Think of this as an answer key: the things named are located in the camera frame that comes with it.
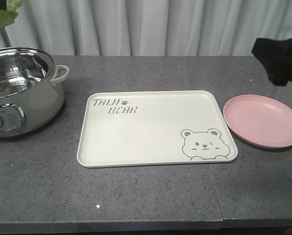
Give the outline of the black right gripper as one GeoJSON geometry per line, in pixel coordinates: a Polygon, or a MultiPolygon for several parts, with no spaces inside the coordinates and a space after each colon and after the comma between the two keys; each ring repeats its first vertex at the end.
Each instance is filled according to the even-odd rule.
{"type": "Polygon", "coordinates": [[[292,38],[257,38],[251,52],[263,65],[273,85],[286,86],[288,80],[292,82],[292,38]]]}

